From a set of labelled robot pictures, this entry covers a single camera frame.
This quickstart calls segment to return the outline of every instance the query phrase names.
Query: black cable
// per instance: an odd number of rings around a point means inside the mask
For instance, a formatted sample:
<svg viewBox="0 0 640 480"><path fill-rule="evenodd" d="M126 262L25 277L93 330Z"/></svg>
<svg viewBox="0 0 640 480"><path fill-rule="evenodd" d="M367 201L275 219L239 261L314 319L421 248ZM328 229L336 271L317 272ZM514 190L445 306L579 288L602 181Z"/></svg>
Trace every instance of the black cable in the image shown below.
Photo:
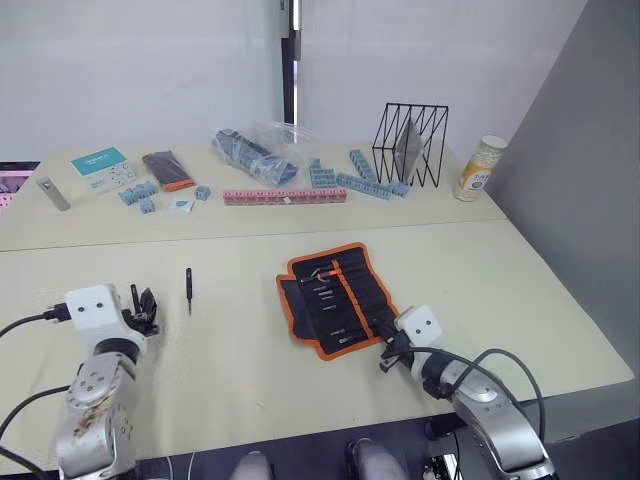
<svg viewBox="0 0 640 480"><path fill-rule="evenodd" d="M15 407L13 410L11 410L11 413L9 415L7 415L7 418L5 418L4 421L2 422L2 425L0 425L0 440L2 439L2 436L4 435L4 432L7 430L7 427L9 427L9 424L11 423L11 421L15 418L16 415L18 415L18 413L20 413L20 410L22 410L24 407L29 405L31 402L33 402L33 401L35 401L35 400L37 400L39 398L46 397L47 395L53 395L54 393L65 392L68 389L69 389L69 385L65 385L64 387L52 388L50 390L45 390L43 392L39 392L39 393L36 393L34 395L31 395L26 400L20 402L20 404L17 407Z"/></svg>
<svg viewBox="0 0 640 480"><path fill-rule="evenodd" d="M527 368L525 363L522 360L520 360L515 354L509 352L508 350L503 350L501 348L490 348L488 350L485 350L480 355L478 355L478 357L473 361L473 363L479 364L482 360L487 358L489 355L504 355L505 357L510 358L511 360L513 360L515 363L518 364L518 366L522 369L522 371L525 373L525 375L529 379L529 383L531 383L531 386L533 387L533 391L536 394L536 401L538 402L538 416L539 416L538 417L538 437L540 437L540 441L544 443L544 437L545 437L546 428L547 428L547 414L544 407L544 399L542 398L542 392L540 391L540 387L538 386L538 383L536 382L536 379L534 378L533 374ZM455 381L455 383L451 387L454 392L458 389L458 387L460 386L462 381L466 378L466 376L469 375L469 373L471 373L471 370L473 370L471 366L467 367L465 371L462 372L462 375L460 375L460 377Z"/></svg>
<svg viewBox="0 0 640 480"><path fill-rule="evenodd" d="M50 480L49 475L46 474L44 470L42 470L37 465L31 463L26 458L22 458L17 453L13 453L11 450L7 450L6 448L0 446L0 455L3 457L7 457L9 460L12 460L23 467L27 468L31 473L33 473L40 480Z"/></svg>
<svg viewBox="0 0 640 480"><path fill-rule="evenodd" d="M460 476L460 444L458 443L458 435L455 430L451 433L453 433L453 439L456 441L456 473L453 474L453 480L458 480Z"/></svg>
<svg viewBox="0 0 640 480"><path fill-rule="evenodd" d="M41 313L40 315L33 315L32 317L26 317L21 320L18 320L17 322L13 322L12 324L4 327L2 331L0 331L0 338L2 338L4 334L8 333L9 331L13 330L16 327L19 327L20 325L24 325L25 323L29 323L29 322L35 322L36 320L44 320L45 318L46 318L45 315Z"/></svg>
<svg viewBox="0 0 640 480"><path fill-rule="evenodd" d="M489 370L487 370L486 368L481 367L480 365L476 364L472 360L469 360L467 358L461 357L460 355L456 355L455 353L447 352L446 350L441 350L439 348L431 348L431 347L411 347L411 348L406 348L406 349L400 350L400 351L395 351L395 350L392 349L392 350L390 350L388 352L383 353L382 354L382 358L390 358L390 357L395 357L395 356L398 356L398 355L406 355L407 353L437 353L437 354L449 357L452 360L458 360L459 362L462 362L465 365L468 365L468 366L470 366L472 368L475 368L480 373L483 373L484 375L489 377L489 379L492 380L496 385L498 385L504 391L504 394L507 396L509 401L511 401L513 406L515 408L517 408L518 411L526 419L528 419L527 414L524 412L524 410L522 409L522 406L520 405L520 402L516 399L516 397L513 395L513 393L511 393L511 390L509 390L507 388L507 386L504 383L502 383L502 380L500 380L498 377L496 377Z"/></svg>

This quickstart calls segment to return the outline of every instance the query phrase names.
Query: can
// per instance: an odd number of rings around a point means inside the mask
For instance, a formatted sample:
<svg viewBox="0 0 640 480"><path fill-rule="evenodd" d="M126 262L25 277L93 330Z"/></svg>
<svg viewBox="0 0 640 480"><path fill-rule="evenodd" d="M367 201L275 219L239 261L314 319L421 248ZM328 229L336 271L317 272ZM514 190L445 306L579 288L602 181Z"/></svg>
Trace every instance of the can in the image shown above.
<svg viewBox="0 0 640 480"><path fill-rule="evenodd" d="M456 185L454 196L458 200L471 202L478 197L507 145L506 140L495 135L485 135L480 139Z"/></svg>

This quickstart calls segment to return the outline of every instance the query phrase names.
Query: small box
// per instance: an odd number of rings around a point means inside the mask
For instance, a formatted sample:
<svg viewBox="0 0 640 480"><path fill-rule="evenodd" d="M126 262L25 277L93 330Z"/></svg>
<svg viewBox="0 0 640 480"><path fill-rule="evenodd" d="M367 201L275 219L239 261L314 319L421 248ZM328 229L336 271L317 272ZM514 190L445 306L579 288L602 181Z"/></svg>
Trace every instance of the small box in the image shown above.
<svg viewBox="0 0 640 480"><path fill-rule="evenodd" d="M156 211L156 206L153 204L153 200L150 198L143 198L138 202L138 206L143 214L151 213Z"/></svg>
<svg viewBox="0 0 640 480"><path fill-rule="evenodd" d="M200 185L196 187L196 191L194 192L196 200L206 200L211 195L211 189L209 187L205 187L204 185Z"/></svg>
<svg viewBox="0 0 640 480"><path fill-rule="evenodd" d="M95 193L103 193L136 180L136 174L127 159L113 147L72 160L71 164Z"/></svg>

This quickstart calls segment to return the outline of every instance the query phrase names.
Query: table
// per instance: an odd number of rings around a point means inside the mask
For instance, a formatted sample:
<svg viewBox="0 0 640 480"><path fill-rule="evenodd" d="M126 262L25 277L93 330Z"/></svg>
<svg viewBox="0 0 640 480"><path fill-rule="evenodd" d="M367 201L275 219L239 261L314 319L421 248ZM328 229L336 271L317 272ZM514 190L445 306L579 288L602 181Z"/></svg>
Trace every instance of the table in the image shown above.
<svg viewBox="0 0 640 480"><path fill-rule="evenodd" d="M336 173L357 175L349 161L349 151L360 148L372 162L368 144L316 145L307 149L309 157L319 157L324 168ZM0 251L51 248L113 243L187 240L246 235L301 233L353 228L379 228L401 225L426 225L505 218L504 213L486 194L472 203L454 200L453 185L461 166L453 153L445 148L443 173L438 189L427 180L425 188L414 188L407 198L380 200L349 191L345 204L308 205L303 208L284 206L226 207L223 189L265 188L245 172L233 168L220 158L212 146L186 147L119 147L138 175L138 182L153 179L144 167L145 153L171 149L189 174L200 184L214 190L213 198L194 207L190 214L168 211L173 198L193 198L194 188L174 193L161 192L152 197L153 214L142 215L137 205L130 207L112 190L100 196L89 192L85 181L70 161L99 150L69 149L52 154L25 183L15 200L2 214ZM49 176L71 204L59 212L42 193L34 178ZM293 188L309 188L306 166Z"/></svg>
<svg viewBox="0 0 640 480"><path fill-rule="evenodd" d="M163 334L151 340L140 364L134 430L140 458L450 412L405 370L383 374L377 367L382 347L324 362L289 336L276 274L294 256L352 241L368 246L399 309L431 306L456 353L508 348L527 363L545 396L632 378L505 219L0 252L0 264L13 276L1 293L0 324L40 312L76 288L112 282L130 304L131 282L151 287ZM192 317L184 298L187 266L194 277ZM10 386L0 411L72 381L82 360L70 322L16 329L0 346ZM517 367L500 359L488 359L487 366L520 399L533 398ZM28 407L4 444L54 467L62 401L51 397ZM0 473L16 471L0 462Z"/></svg>

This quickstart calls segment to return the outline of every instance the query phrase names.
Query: black screwdriver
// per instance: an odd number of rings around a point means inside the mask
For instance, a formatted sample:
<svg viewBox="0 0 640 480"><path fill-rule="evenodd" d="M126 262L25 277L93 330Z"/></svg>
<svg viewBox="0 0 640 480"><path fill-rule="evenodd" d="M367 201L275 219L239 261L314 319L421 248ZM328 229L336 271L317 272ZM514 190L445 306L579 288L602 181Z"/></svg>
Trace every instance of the black screwdriver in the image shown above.
<svg viewBox="0 0 640 480"><path fill-rule="evenodd" d="M191 299L193 291L191 289L191 268L187 268L187 302L189 302L189 316L191 316Z"/></svg>

